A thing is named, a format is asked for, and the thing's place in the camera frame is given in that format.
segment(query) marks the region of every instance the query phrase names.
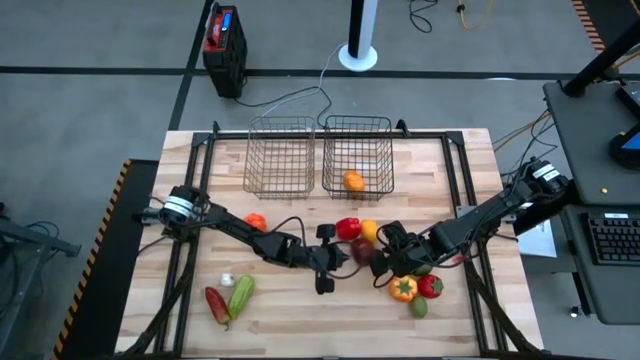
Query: wire basket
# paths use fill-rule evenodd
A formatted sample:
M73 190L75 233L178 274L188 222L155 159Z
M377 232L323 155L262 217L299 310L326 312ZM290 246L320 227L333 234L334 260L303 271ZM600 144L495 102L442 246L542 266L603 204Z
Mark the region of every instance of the wire basket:
M325 132L322 187L331 198L378 201L393 192L391 120L329 116ZM362 176L364 190L345 187L347 171Z
M243 188L260 199L305 199L313 190L315 120L258 117L249 126Z

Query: wooden table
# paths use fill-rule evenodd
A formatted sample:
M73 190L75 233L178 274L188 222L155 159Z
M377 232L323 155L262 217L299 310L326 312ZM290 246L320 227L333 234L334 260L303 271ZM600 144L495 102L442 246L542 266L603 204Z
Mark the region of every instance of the wooden table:
M486 129L465 129L465 143L479 202L502 189ZM165 139L153 195L168 196L184 181L192 132L169 132ZM409 231L452 218L442 146L439 140L394 140L395 191L379 202L331 200L322 188L322 141L316 141L315 189L307 200L261 201L243 191L246 141L218 141L209 179L211 200L239 217L264 214L270 225L291 215L305 221L308 242L319 244L321 223L356 216L378 224L401 220ZM458 182L464 196L458 155L453 150ZM141 246L160 237L161 226L145 230ZM282 231L299 234L291 222ZM511 234L510 226L501 233ZM137 260L117 350L129 347L160 307L171 242L146 250ZM542 347L517 243L501 238L488 245L498 298L530 342ZM353 269L350 262L339 273ZM218 325L204 298L205 286L216 286L223 272L251 274L256 291L246 310L227 332ZM373 276L363 269L337 281L332 294L319 296L313 272L270 265L241 242L218 231L204 230L198 249L183 356L185 357L380 357L478 354L464 270L436 269L445 284L442 296L429 300L425 319L415 320L408 306L394 301L387 289L374 289ZM228 290L221 291L229 296ZM167 346L173 340L177 308L169 323ZM495 348L486 307L483 316L489 343Z

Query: yellow black hazard tape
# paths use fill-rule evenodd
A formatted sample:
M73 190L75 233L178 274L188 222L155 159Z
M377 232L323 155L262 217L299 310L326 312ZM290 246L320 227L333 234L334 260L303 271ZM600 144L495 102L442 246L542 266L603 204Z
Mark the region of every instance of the yellow black hazard tape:
M98 234L96 235L93 247L91 248L91 252L89 253L87 264L84 266L84 270L82 270L82 277L80 277L78 287L76 288L76 291L73 294L73 298L71 299L71 306L69 306L67 316L64 319L62 330L58 334L58 339L55 346L53 347L51 360L58 360L58 357L60 357L62 354L65 340L67 339L67 336L69 336L69 331L71 329L71 325L73 324L73 318L78 312L78 306L80 304L80 301L82 300L82 294L87 288L87 282L89 281L89 277L91 276L91 271L93 270L93 266L96 262L96 257L98 256L100 246L102 245L102 240L104 239L104 234L107 231L107 226L109 225L111 215L113 214L113 209L115 208L116 202L118 201L118 196L120 196L120 188L124 183L124 178L125 175L127 175L127 171L129 170L130 165L131 160L125 161L122 165L122 170L120 170L120 177L118 177L118 181L116 181L116 186L113 188L113 193L111 194L111 198L109 199L109 205L107 205L107 209L104 213L104 216L102 217L100 229L98 229Z
M604 50L604 43L602 42L602 39L600 39L598 30L593 26L593 22L591 21L591 17L589 16L587 9L584 7L584 3L582 0L572 0L572 2L573 7L578 13L582 26L584 26L584 29L587 31L587 36L589 37L589 40L591 40L591 44L593 44L596 52L600 54Z

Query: gray floor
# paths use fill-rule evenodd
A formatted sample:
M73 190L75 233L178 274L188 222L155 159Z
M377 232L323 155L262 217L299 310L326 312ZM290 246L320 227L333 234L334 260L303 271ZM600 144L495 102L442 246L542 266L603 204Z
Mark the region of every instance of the gray floor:
M348 2L235 0L249 41L248 67L319 69L346 39ZM44 0L0 2L0 66L184 67L203 2L196 0ZM484 1L469 0L469 21ZM425 12L434 32L410 25L408 2L380 0L376 69L574 72L595 55L570 0L498 2L488 25L464 31L455 1ZM332 61L330 68L340 68ZM640 69L630 64L628 69ZM0 75L0 199L19 223L51 220L62 237L84 244L80 257L56 257L30 313L20 353L49 354L84 267L118 170L128 158L158 159L180 77ZM250 78L242 100L260 102L315 84L312 78ZM382 115L413 128L486 127L494 139L545 109L542 82L326 79L329 114ZM283 105L277 114L316 116L321 95ZM206 77L193 79L181 130L246 129L265 109L217 97ZM541 138L558 144L555 130ZM529 142L521 136L497 153L507 171ZM534 146L530 154L541 154ZM568 173L558 149L547 156ZM529 272L546 347L562 354L631 359L638 327L571 319L570 277Z

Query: white base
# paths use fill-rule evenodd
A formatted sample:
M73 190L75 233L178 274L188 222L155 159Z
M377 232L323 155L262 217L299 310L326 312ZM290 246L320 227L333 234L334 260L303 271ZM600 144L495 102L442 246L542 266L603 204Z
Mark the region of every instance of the white base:
M342 66L351 71L367 71L378 62L378 52L376 52L373 46L370 46L367 56L362 59L356 59L349 55L349 45L345 45L340 49L338 59L340 59Z

